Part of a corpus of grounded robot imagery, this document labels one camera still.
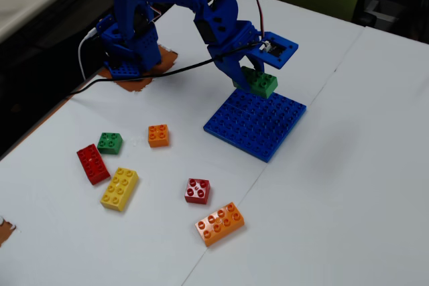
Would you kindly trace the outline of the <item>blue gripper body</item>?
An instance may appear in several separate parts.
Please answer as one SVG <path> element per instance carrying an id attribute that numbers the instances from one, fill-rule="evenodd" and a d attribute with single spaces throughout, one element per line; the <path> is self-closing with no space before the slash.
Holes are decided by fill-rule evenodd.
<path id="1" fill-rule="evenodd" d="M 250 21 L 236 20 L 224 24 L 222 19 L 204 21 L 204 43 L 210 54 L 205 64 L 239 65 L 241 58 L 247 57 L 253 65 L 264 65 L 264 61 L 256 55 L 259 51 L 262 32 L 258 31 Z"/>

